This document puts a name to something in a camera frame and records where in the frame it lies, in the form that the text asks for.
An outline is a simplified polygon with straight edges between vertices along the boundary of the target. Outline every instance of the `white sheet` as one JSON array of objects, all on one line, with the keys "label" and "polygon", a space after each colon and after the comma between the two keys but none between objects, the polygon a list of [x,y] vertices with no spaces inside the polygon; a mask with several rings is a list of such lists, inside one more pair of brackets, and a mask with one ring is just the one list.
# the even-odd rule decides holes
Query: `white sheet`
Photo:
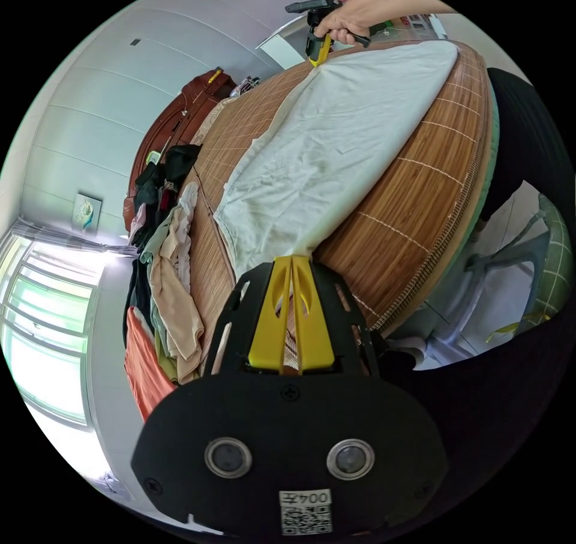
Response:
[{"label": "white sheet", "polygon": [[439,40],[356,52],[294,88],[214,214],[236,279],[278,256],[309,256],[349,216],[430,108],[457,53]]}]

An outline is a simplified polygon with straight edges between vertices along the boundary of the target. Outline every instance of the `chair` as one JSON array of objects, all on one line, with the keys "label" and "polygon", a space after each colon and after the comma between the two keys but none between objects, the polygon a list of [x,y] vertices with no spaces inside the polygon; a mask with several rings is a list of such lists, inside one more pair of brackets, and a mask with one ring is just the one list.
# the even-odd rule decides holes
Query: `chair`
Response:
[{"label": "chair", "polygon": [[[448,315],[448,324],[436,328],[427,339],[427,356],[441,365],[474,356],[457,344],[476,308],[487,274],[495,269],[531,262],[534,275],[530,295],[521,320],[512,325],[513,335],[549,320],[568,300],[574,282],[574,258],[566,224],[556,207],[543,194],[539,211],[509,244],[490,256],[471,256],[465,269],[467,286]],[[546,232],[521,242],[536,222],[543,220]]]}]

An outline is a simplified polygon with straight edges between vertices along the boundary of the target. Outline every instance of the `qr code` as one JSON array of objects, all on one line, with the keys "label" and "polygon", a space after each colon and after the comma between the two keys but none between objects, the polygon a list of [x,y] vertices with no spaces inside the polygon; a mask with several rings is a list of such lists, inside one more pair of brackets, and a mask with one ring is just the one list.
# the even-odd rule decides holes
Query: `qr code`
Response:
[{"label": "qr code", "polygon": [[330,506],[307,506],[282,508],[282,534],[302,536],[305,534],[325,534],[332,531]]}]

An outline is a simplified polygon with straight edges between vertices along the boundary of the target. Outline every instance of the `wall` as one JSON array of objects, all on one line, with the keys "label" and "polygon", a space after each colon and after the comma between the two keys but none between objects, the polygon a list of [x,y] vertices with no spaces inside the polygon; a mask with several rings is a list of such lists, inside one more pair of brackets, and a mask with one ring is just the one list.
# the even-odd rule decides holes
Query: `wall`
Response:
[{"label": "wall", "polygon": [[484,57],[486,66],[501,68],[530,82],[519,66],[481,28],[461,14],[438,14],[450,40],[463,42]]},{"label": "wall", "polygon": [[[88,353],[88,398],[94,426],[106,460],[134,502],[135,510],[169,524],[185,526],[159,513],[138,484],[130,459],[142,430],[124,371],[122,313],[132,270],[130,258],[111,257],[98,286],[96,315]],[[200,530],[196,524],[188,528]]]},{"label": "wall", "polygon": [[[43,100],[28,143],[24,216],[68,227],[82,192],[103,201],[99,240],[122,242],[122,201],[146,130],[182,86],[210,68],[221,66],[236,81],[276,73],[277,65],[255,47],[293,19],[283,7],[294,1],[301,0],[140,0],[117,15],[74,54]],[[23,151],[22,161],[27,157]],[[154,510],[130,468],[142,429],[123,366],[130,273],[130,259],[110,259],[99,286],[89,352],[92,414],[134,507],[177,524]]]},{"label": "wall", "polygon": [[24,216],[67,228],[74,198],[84,193],[103,203],[98,240],[122,242],[122,202],[148,128],[211,68],[223,67],[237,82],[279,72],[256,46],[293,19],[283,10],[293,1],[139,0],[115,17],[47,103],[29,151]]},{"label": "wall", "polygon": [[2,166],[2,176],[0,178],[0,204],[2,206],[2,212],[0,214],[0,237],[7,232],[20,214],[20,204],[28,157],[30,155],[36,131],[53,94],[78,56],[90,45],[95,37],[97,37],[107,26],[123,13],[124,11],[120,11],[118,14],[104,22],[94,32],[89,34],[61,62],[60,66],[52,73],[24,115],[16,134],[14,135],[12,144],[8,149],[5,163]]}]

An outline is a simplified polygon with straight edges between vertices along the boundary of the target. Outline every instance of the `screw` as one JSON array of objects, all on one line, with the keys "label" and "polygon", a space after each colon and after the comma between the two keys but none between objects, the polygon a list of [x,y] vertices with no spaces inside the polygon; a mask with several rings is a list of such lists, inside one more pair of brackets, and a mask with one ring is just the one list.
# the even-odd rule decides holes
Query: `screw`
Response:
[{"label": "screw", "polygon": [[287,384],[280,390],[280,398],[286,402],[295,402],[300,398],[300,390],[294,384]]},{"label": "screw", "polygon": [[154,478],[146,478],[146,480],[144,480],[144,488],[146,491],[150,492],[150,494],[154,494],[155,496],[160,496],[163,491],[160,482],[154,480]]},{"label": "screw", "polygon": [[422,484],[422,486],[420,486],[419,488],[416,489],[416,491],[414,492],[414,497],[417,500],[423,500],[425,498],[428,498],[428,496],[430,496],[430,494],[432,494],[433,489],[434,489],[434,484],[432,484],[432,482],[430,482],[430,481],[424,482]]}]

